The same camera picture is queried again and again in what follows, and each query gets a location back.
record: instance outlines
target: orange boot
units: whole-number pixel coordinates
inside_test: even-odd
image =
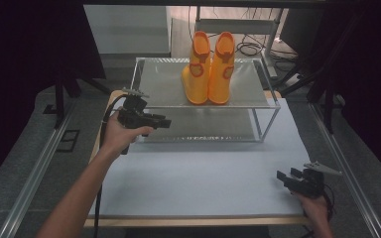
[[[182,70],[182,82],[188,100],[202,104],[207,100],[210,46],[205,32],[195,32],[190,50],[190,64]]]
[[[234,71],[234,38],[223,32],[215,44],[215,54],[211,64],[208,97],[213,103],[224,104],[230,95],[230,78]]]

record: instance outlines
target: finger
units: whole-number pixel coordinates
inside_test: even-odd
[[[292,193],[292,195],[296,196],[300,201],[303,201],[303,200],[307,199],[306,196],[301,195],[301,194],[298,193],[298,192],[295,192],[295,191],[293,191],[293,190],[290,190],[290,192]]]
[[[114,118],[114,119],[116,119],[117,120],[117,117],[119,116],[119,111],[115,111],[111,116],[110,116],[110,118],[109,119],[112,119],[112,118]]]
[[[130,133],[132,134],[132,136],[137,137],[140,135],[148,135],[148,134],[152,133],[153,131],[154,131],[154,128],[149,127],[149,126],[145,126],[145,127],[140,127],[137,129],[132,129],[130,131]]]

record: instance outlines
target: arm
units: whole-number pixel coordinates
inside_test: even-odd
[[[327,221],[326,201],[323,196],[311,199],[293,191],[292,194],[302,203],[302,207],[312,224],[315,237],[332,238],[332,231]]]
[[[108,121],[104,145],[52,211],[37,237],[78,237],[111,164],[137,136],[153,131],[151,127],[125,129],[117,115],[114,113]]]

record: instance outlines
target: shelf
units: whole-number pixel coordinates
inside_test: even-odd
[[[230,98],[224,105],[207,101],[191,104],[181,80],[189,59],[138,58],[131,88],[149,98],[146,112],[165,115],[171,128],[160,128],[143,142],[263,142],[280,104],[267,99],[263,83],[271,88],[261,59],[236,59]]]
[[[137,59],[133,88],[150,95],[147,108],[274,108],[267,102],[258,73],[260,59],[237,59],[230,79],[230,99],[224,105],[209,101],[191,104],[181,80],[182,69],[189,59]]]

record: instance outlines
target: black curtain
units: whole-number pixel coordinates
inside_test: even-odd
[[[381,162],[381,2],[367,6],[332,73],[343,116]]]
[[[0,1],[0,166],[57,73],[105,77],[83,6]]]

